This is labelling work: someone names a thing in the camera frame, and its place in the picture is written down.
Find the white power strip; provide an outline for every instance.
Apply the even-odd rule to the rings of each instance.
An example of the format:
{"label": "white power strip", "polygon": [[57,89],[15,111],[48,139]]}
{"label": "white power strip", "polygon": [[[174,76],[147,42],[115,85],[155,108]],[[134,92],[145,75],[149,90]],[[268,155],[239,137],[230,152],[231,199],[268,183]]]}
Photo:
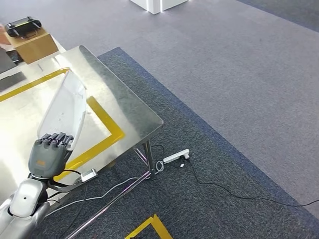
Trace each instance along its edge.
{"label": "white power strip", "polygon": [[186,159],[189,158],[189,149],[185,149],[178,153],[175,153],[169,157],[163,159],[163,163],[170,163],[173,162],[174,160],[179,159],[181,156],[185,157]]}

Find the yellow floor marking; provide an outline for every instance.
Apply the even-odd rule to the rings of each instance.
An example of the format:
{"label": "yellow floor marking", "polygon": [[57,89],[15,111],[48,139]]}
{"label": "yellow floor marking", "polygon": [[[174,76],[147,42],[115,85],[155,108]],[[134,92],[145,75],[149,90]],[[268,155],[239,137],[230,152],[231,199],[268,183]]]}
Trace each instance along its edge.
{"label": "yellow floor marking", "polygon": [[138,228],[125,237],[125,239],[132,239],[150,224],[152,225],[155,229],[155,231],[156,231],[156,233],[160,237],[160,239],[172,239],[172,237],[168,232],[168,230],[156,214],[154,214],[153,217],[150,217],[146,221],[143,222],[142,224],[139,225]]}

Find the white cabinet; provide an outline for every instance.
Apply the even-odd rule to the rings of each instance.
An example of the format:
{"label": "white cabinet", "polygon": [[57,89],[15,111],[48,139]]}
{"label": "white cabinet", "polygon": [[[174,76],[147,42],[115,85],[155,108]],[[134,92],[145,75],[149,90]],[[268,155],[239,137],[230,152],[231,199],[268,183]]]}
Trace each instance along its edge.
{"label": "white cabinet", "polygon": [[130,0],[152,14],[174,7],[188,0]]}

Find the stainless steel table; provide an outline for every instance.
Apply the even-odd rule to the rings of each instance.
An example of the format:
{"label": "stainless steel table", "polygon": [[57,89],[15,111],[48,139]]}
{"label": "stainless steel table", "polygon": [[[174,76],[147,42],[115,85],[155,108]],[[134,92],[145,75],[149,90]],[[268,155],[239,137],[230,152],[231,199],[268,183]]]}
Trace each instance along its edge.
{"label": "stainless steel table", "polygon": [[[0,96],[0,200],[8,197],[28,175],[27,161],[36,130],[67,68],[84,83],[88,103],[83,129],[67,168],[100,170],[129,150],[135,150],[148,166],[139,179],[68,236],[73,238],[117,199],[146,178],[153,178],[150,139],[161,128],[163,120],[83,46],[23,65],[19,70],[24,79],[2,90]],[[137,149],[140,145],[144,146],[145,156]],[[57,179],[73,183],[76,178],[64,174]]]}

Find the dark blue carpet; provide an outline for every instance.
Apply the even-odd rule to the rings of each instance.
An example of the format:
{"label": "dark blue carpet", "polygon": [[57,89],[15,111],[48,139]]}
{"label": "dark blue carpet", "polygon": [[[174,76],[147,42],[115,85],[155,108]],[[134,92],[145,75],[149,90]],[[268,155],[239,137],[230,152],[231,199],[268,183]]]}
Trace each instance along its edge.
{"label": "dark blue carpet", "polygon": [[238,0],[319,32],[318,0]]}
{"label": "dark blue carpet", "polygon": [[[153,148],[155,160],[189,148],[199,179],[215,182],[244,197],[261,196],[296,204],[218,132],[191,111],[120,48],[99,57],[143,101],[164,120],[152,140],[166,149]],[[88,197],[146,170],[135,154],[124,155],[115,166],[104,168],[88,184]],[[103,200],[85,203],[69,231],[88,220],[120,189]],[[84,189],[69,194],[63,204],[83,197]],[[34,238],[60,238],[77,213],[74,204],[45,220]],[[289,208],[262,200],[240,200],[220,188],[199,185],[191,168],[166,167],[156,180],[144,182],[113,205],[77,238],[124,238],[145,219],[157,214],[175,239],[206,238],[319,238],[318,220],[304,208]],[[152,238],[145,231],[143,238]]]}

